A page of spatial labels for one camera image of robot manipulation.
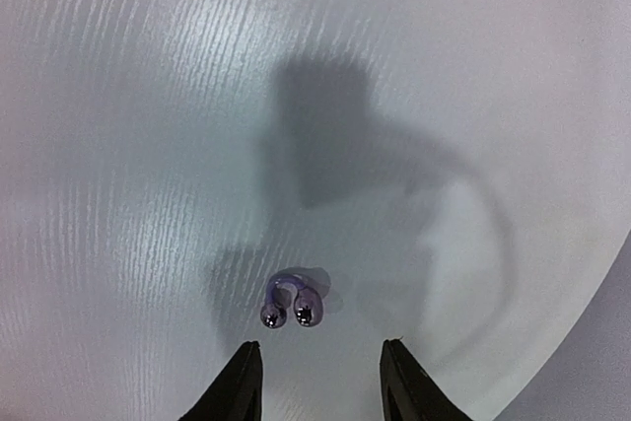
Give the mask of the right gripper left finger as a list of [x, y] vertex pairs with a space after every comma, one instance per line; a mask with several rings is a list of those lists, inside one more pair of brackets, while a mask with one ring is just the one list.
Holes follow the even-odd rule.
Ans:
[[244, 342], [180, 421], [260, 421], [263, 364], [260, 344]]

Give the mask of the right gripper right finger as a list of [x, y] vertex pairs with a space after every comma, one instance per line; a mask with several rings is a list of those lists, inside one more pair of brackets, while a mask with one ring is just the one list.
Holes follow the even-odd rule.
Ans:
[[379, 367], [385, 421], [471, 421], [400, 339], [383, 343]]

